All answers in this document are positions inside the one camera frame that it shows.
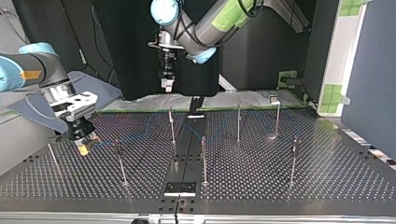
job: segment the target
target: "black cable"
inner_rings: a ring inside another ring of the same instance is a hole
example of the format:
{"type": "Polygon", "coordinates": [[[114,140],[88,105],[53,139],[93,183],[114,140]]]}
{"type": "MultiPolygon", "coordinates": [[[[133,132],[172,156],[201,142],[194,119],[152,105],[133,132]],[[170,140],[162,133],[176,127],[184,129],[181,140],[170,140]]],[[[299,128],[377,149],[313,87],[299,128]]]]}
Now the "black cable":
{"type": "Polygon", "coordinates": [[[294,20],[294,9],[296,7],[296,0],[293,2],[293,6],[291,8],[291,16],[290,16],[290,27],[293,27],[293,20],[294,20]]]}
{"type": "MultiPolygon", "coordinates": [[[[296,7],[296,0],[293,1],[293,6],[292,6],[292,8],[291,8],[291,16],[290,16],[290,24],[289,24],[289,26],[290,26],[291,28],[293,27],[292,25],[293,25],[293,20],[294,20],[293,17],[294,17],[294,10],[295,10],[295,7],[296,7]]],[[[295,52],[296,50],[295,50],[295,48],[293,48],[293,49],[294,49],[294,51],[293,51],[294,61],[297,62],[297,56],[296,56],[296,52],[295,52]]],[[[311,94],[309,94],[308,89],[306,88],[303,79],[302,79],[301,77],[299,77],[299,79],[300,79],[300,81],[301,81],[301,84],[302,84],[302,86],[303,86],[303,89],[304,89],[305,93],[308,95],[308,98],[310,98],[311,101],[312,101],[312,103],[315,105],[315,107],[318,108],[318,105],[317,105],[317,103],[315,103],[314,98],[312,98],[311,94]]]]}
{"type": "Polygon", "coordinates": [[[97,39],[97,35],[96,35],[96,20],[95,20],[95,9],[94,9],[94,3],[92,1],[92,27],[93,27],[93,40],[94,40],[94,44],[95,44],[95,48],[96,51],[99,53],[99,56],[101,57],[101,59],[103,60],[103,62],[105,62],[105,64],[107,64],[108,67],[110,67],[111,69],[114,69],[113,65],[111,63],[109,63],[105,57],[102,54],[102,51],[99,50],[99,46],[98,46],[98,39],[97,39]]]}
{"type": "Polygon", "coordinates": [[[308,90],[306,89],[303,79],[300,78],[300,80],[301,80],[301,84],[302,84],[302,86],[303,86],[303,88],[304,88],[305,93],[308,95],[309,98],[311,98],[311,101],[312,101],[312,103],[315,105],[315,107],[318,108],[318,105],[317,105],[317,103],[315,102],[314,98],[312,98],[312,96],[309,94],[308,90]]]}
{"type": "Polygon", "coordinates": [[[207,45],[204,44],[202,41],[199,40],[199,38],[196,36],[196,33],[194,31],[194,35],[189,31],[190,27],[188,27],[186,25],[186,22],[184,22],[183,17],[180,17],[179,20],[181,21],[182,25],[183,25],[183,29],[185,31],[185,33],[199,46],[206,48],[206,49],[210,49],[210,48],[218,48],[218,47],[222,47],[224,46],[236,33],[236,31],[238,31],[238,28],[234,28],[233,33],[224,41],[222,41],[219,44],[216,45],[207,45]]]}
{"type": "MultiPolygon", "coordinates": [[[[78,40],[78,36],[77,36],[76,29],[74,28],[73,23],[72,23],[71,20],[70,20],[69,14],[68,14],[67,11],[66,11],[66,7],[64,6],[64,0],[61,0],[61,5],[62,5],[62,8],[64,9],[64,15],[66,16],[67,21],[69,22],[70,27],[71,27],[71,29],[72,29],[73,36],[75,37],[76,42],[77,42],[77,44],[78,44],[78,48],[79,48],[79,50],[81,50],[82,55],[83,55],[83,57],[85,58],[85,53],[84,53],[84,50],[82,49],[81,43],[80,43],[79,40],[78,40]]],[[[84,66],[83,66],[81,69],[79,69],[78,71],[81,71],[81,72],[82,72],[82,71],[84,71],[84,70],[87,69],[87,68],[90,68],[90,69],[96,74],[96,77],[97,77],[98,79],[105,81],[105,80],[100,76],[99,72],[98,72],[93,66],[91,66],[91,65],[88,63],[87,59],[85,59],[85,64],[84,64],[84,66]]]]}
{"type": "Polygon", "coordinates": [[[113,68],[110,70],[110,72],[107,75],[107,83],[110,83],[113,81],[113,77],[116,74],[116,70],[113,68]]]}
{"type": "Polygon", "coordinates": [[[260,15],[262,12],[262,9],[264,8],[264,0],[262,0],[262,5],[260,7],[257,7],[257,0],[253,0],[253,7],[251,10],[248,10],[243,2],[243,0],[238,0],[239,6],[242,8],[242,11],[244,11],[245,15],[247,15],[250,18],[256,18],[257,16],[260,15]]]}
{"type": "MultiPolygon", "coordinates": [[[[81,50],[82,54],[85,55],[84,51],[82,50],[81,43],[80,43],[79,40],[78,40],[78,36],[77,36],[77,33],[76,33],[76,29],[74,28],[73,23],[72,23],[72,21],[70,20],[69,14],[68,14],[67,11],[66,11],[66,7],[64,6],[64,0],[61,0],[61,5],[62,5],[62,8],[64,9],[64,15],[66,16],[67,21],[69,22],[69,25],[70,25],[70,27],[71,27],[71,29],[72,29],[73,36],[75,37],[76,42],[77,42],[77,44],[78,44],[78,48],[81,50]]],[[[81,69],[79,69],[78,71],[83,71],[84,69],[87,68],[87,66],[88,66],[88,62],[85,63],[85,64],[84,64],[84,67],[81,68],[81,69]]]]}

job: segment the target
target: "end effector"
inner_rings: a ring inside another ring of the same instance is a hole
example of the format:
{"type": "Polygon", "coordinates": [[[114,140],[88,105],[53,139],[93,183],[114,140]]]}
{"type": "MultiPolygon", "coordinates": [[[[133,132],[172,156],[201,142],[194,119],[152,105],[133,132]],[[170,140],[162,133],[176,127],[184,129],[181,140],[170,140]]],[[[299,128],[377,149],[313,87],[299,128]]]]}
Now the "end effector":
{"type": "MultiPolygon", "coordinates": [[[[95,111],[98,97],[89,92],[77,93],[51,45],[38,43],[24,46],[20,54],[0,54],[0,92],[38,85],[55,117],[67,123],[69,139],[81,155],[89,153],[98,140],[93,124],[85,119],[95,111]]],[[[26,97],[34,111],[37,108],[26,97]]]]}
{"type": "MultiPolygon", "coordinates": [[[[263,2],[262,0],[218,0],[196,25],[183,7],[183,0],[153,0],[151,3],[151,16],[162,29],[156,43],[151,43],[150,46],[160,50],[163,71],[168,64],[178,58],[180,49],[186,50],[187,58],[193,62],[206,63],[216,53],[217,47],[226,42],[219,43],[220,40],[226,36],[228,40],[248,22],[249,18],[256,17],[263,7],[263,2]]],[[[171,78],[165,73],[160,75],[163,78],[163,88],[167,91],[171,90],[169,84],[173,84],[175,72],[172,73],[171,78]]]]}

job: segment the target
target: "metal pin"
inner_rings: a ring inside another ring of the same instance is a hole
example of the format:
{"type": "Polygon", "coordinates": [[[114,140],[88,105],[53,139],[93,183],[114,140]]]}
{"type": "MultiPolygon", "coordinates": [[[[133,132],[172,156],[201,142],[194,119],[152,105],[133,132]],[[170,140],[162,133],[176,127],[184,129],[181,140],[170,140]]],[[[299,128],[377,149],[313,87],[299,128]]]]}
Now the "metal pin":
{"type": "Polygon", "coordinates": [[[238,143],[241,141],[241,106],[238,106],[238,143]]]}
{"type": "Polygon", "coordinates": [[[202,137],[202,156],[204,161],[204,186],[208,186],[209,182],[207,182],[207,175],[206,175],[206,138],[202,137]]]}
{"type": "Polygon", "coordinates": [[[169,122],[171,123],[171,129],[172,129],[172,144],[175,146],[176,139],[175,139],[175,127],[174,127],[172,107],[169,109],[169,122]]]}
{"type": "Polygon", "coordinates": [[[279,117],[280,117],[280,102],[277,102],[275,135],[278,135],[278,130],[279,130],[279,117]]]}
{"type": "Polygon", "coordinates": [[[62,176],[61,167],[59,166],[58,160],[56,159],[55,153],[53,152],[52,145],[48,143],[47,146],[49,147],[49,152],[53,161],[55,162],[56,168],[58,169],[59,174],[62,176]]]}
{"type": "Polygon", "coordinates": [[[120,168],[121,168],[122,177],[123,177],[122,185],[128,186],[129,184],[128,184],[128,180],[126,179],[125,169],[124,169],[123,162],[122,162],[122,149],[120,147],[120,139],[116,139],[114,149],[115,149],[116,156],[120,162],[120,168]]]}
{"type": "Polygon", "coordinates": [[[50,155],[52,156],[53,161],[55,161],[56,165],[59,165],[58,160],[56,160],[55,153],[53,152],[52,145],[48,143],[47,146],[49,147],[50,155]]]}
{"type": "Polygon", "coordinates": [[[290,176],[290,186],[294,184],[294,172],[295,172],[295,165],[296,165],[296,160],[298,157],[298,153],[300,150],[300,139],[298,135],[294,136],[293,140],[293,146],[292,146],[292,151],[293,151],[293,165],[291,166],[291,176],[290,176]]]}

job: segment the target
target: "metal plate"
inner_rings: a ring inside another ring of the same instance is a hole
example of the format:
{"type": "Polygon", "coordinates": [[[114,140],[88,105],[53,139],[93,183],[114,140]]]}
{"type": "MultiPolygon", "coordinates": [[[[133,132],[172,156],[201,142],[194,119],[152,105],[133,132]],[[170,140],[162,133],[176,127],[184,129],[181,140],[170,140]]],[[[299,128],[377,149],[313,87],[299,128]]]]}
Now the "metal plate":
{"type": "MultiPolygon", "coordinates": [[[[174,115],[177,137],[185,117],[184,114],[174,115]]],[[[70,141],[54,145],[59,168],[49,152],[35,155],[26,161],[30,163],[27,167],[0,186],[0,196],[3,199],[50,202],[145,201],[158,212],[159,205],[154,204],[161,201],[163,182],[174,155],[168,114],[103,114],[92,122],[101,145],[92,149],[89,156],[79,156],[70,141]],[[113,147],[116,138],[120,139],[123,148],[128,187],[121,184],[120,163],[113,147]]],[[[128,211],[131,211],[130,206],[126,206],[128,211]]]]}
{"type": "Polygon", "coordinates": [[[197,213],[396,216],[396,173],[315,112],[282,110],[274,138],[276,111],[243,111],[240,144],[236,111],[206,116],[209,186],[197,213]],[[295,134],[301,150],[291,184],[295,134]]]}
{"type": "MultiPolygon", "coordinates": [[[[55,148],[62,176],[50,154],[2,176],[0,211],[396,217],[394,171],[329,121],[310,110],[282,110],[273,138],[275,111],[243,111],[242,117],[238,145],[236,111],[206,113],[209,185],[197,183],[195,198],[163,197],[170,174],[178,174],[170,168],[175,149],[167,114],[109,114],[94,120],[103,144],[89,157],[68,142],[55,148]],[[301,150],[291,185],[295,134],[301,150]],[[126,147],[127,189],[111,146],[117,136],[126,147]]],[[[175,114],[177,136],[191,132],[182,128],[185,118],[175,114]]],[[[199,134],[184,134],[177,145],[200,148],[199,134]]]]}

